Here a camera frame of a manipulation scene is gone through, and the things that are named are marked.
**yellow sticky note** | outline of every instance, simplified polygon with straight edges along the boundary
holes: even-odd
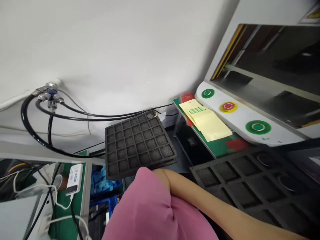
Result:
[[[180,107],[208,142],[232,135],[231,130],[220,118],[197,100],[181,103]]]

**forearm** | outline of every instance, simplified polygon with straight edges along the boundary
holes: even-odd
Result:
[[[178,173],[160,169],[160,179],[170,193],[197,207],[234,240],[302,240],[300,235],[261,222],[221,201]]]

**white control panel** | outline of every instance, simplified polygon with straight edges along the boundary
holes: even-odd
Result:
[[[203,106],[217,116],[237,134],[254,144],[270,147],[304,141],[303,138],[259,114],[207,82],[202,82],[195,95]]]

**red tag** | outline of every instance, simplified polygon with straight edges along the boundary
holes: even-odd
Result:
[[[181,96],[181,103],[190,101],[190,100],[192,100],[192,99],[194,99],[194,94],[193,94],[193,92],[184,93],[184,94],[182,94],[182,96]],[[188,126],[194,126],[193,122],[188,118],[188,116],[186,116],[186,117],[187,117],[187,125],[188,125]]]

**foam tray compartment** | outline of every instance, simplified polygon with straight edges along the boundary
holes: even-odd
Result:
[[[107,179],[135,175],[140,167],[155,169],[176,162],[176,150],[152,110],[109,126],[105,133]]]
[[[198,185],[249,215],[317,239],[320,186],[266,145],[190,167]]]

